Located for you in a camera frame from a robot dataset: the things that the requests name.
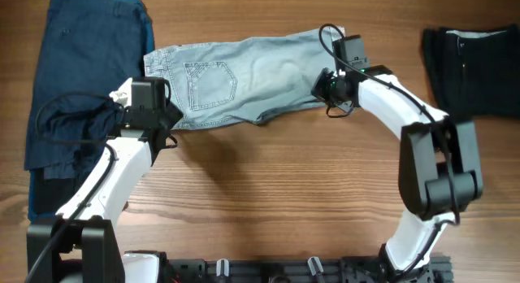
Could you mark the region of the light blue denim shorts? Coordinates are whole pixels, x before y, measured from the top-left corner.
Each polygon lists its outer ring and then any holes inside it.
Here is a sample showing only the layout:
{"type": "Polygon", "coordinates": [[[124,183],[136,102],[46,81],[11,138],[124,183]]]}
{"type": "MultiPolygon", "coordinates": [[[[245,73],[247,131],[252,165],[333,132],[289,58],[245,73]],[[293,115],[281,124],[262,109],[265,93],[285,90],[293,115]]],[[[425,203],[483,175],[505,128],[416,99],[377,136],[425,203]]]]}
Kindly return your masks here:
{"type": "Polygon", "coordinates": [[[323,68],[334,69],[326,50],[339,38],[339,32],[325,28],[168,46],[145,55],[145,74],[169,82],[171,102],[184,114],[176,129],[262,124],[286,112],[323,106],[311,90],[323,68]]]}

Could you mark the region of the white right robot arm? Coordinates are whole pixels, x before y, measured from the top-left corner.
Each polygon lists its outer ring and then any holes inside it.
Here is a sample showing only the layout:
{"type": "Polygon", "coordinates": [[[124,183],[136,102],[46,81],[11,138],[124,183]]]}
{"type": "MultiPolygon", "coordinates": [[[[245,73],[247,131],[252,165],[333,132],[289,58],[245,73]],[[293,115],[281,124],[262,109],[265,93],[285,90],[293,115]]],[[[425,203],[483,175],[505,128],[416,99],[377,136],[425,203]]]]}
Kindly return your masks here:
{"type": "Polygon", "coordinates": [[[370,112],[399,140],[398,188],[405,210],[383,245],[388,277],[405,279],[430,263],[448,226],[481,197],[483,178],[475,125],[431,107],[386,67],[360,72],[324,68],[311,90],[328,107],[370,112]]]}

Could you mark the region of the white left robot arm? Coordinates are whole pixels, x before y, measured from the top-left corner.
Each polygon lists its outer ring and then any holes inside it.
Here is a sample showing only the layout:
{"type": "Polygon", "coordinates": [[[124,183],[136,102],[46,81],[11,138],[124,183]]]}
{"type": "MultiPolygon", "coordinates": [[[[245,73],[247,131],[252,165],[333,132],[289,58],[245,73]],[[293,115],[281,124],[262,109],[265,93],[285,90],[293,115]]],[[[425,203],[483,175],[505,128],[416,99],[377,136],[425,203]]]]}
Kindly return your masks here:
{"type": "Polygon", "coordinates": [[[104,153],[53,218],[27,232],[28,282],[156,282],[159,255],[120,255],[114,225],[133,188],[173,138],[183,117],[170,102],[116,104],[118,137],[93,140],[104,153]]]}

